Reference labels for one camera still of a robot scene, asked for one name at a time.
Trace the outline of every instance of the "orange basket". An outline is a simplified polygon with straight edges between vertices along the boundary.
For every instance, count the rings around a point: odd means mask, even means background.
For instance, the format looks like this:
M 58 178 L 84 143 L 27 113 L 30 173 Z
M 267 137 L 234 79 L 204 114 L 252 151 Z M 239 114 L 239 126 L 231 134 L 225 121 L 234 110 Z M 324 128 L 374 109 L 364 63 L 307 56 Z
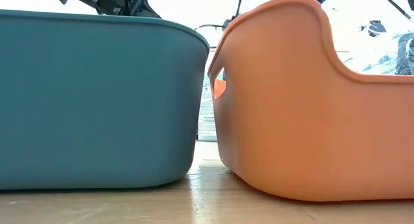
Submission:
M 414 76 L 348 69 L 316 1 L 238 17 L 208 75 L 221 159 L 251 186 L 304 201 L 414 198 Z

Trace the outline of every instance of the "wooden floor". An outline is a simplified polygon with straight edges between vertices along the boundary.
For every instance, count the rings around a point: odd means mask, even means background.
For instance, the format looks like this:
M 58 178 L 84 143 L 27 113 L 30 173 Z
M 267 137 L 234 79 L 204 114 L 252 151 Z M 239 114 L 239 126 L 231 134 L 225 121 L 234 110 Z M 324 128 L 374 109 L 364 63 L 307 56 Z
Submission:
M 412 224 L 414 201 L 315 204 L 250 188 L 198 142 L 188 175 L 150 190 L 0 194 L 0 224 Z

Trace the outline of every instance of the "plastic tub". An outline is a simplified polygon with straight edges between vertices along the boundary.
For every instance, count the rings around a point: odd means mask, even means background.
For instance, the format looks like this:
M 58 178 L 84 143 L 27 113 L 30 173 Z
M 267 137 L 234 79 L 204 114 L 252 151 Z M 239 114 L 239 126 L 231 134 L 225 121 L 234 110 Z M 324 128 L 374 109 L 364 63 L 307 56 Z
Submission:
M 0 11 L 0 189 L 181 178 L 208 51 L 161 19 Z
M 364 75 L 338 58 L 314 0 L 273 0 L 226 29 L 209 68 L 223 163 L 305 201 L 414 198 L 414 76 Z

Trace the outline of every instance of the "teal plastic tub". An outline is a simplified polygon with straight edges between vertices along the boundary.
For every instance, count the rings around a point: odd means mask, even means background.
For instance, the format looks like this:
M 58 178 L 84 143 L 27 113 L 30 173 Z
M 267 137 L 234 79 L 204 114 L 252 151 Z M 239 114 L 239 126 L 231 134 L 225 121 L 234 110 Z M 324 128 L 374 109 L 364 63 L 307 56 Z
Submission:
M 180 179 L 208 52 L 162 19 L 0 10 L 0 189 Z

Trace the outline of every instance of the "wooden table surface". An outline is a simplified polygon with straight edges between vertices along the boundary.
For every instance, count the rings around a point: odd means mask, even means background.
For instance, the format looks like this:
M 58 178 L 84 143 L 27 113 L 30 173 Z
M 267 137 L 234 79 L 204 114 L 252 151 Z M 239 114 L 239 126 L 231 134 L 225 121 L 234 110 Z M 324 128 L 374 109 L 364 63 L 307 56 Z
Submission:
M 223 166 L 216 143 L 198 142 L 191 170 L 171 185 L 0 193 L 0 224 L 60 223 L 412 224 L 414 201 L 317 204 L 266 195 Z

